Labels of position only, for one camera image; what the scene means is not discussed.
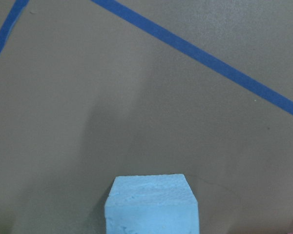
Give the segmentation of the light blue foam block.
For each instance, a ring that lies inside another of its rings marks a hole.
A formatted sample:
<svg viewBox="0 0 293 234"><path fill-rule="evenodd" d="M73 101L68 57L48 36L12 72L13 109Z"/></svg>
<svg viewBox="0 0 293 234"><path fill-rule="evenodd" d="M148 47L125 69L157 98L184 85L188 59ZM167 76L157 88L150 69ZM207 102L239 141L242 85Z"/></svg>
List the light blue foam block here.
<svg viewBox="0 0 293 234"><path fill-rule="evenodd" d="M183 174L117 176L105 202L107 234L198 234L198 202Z"/></svg>

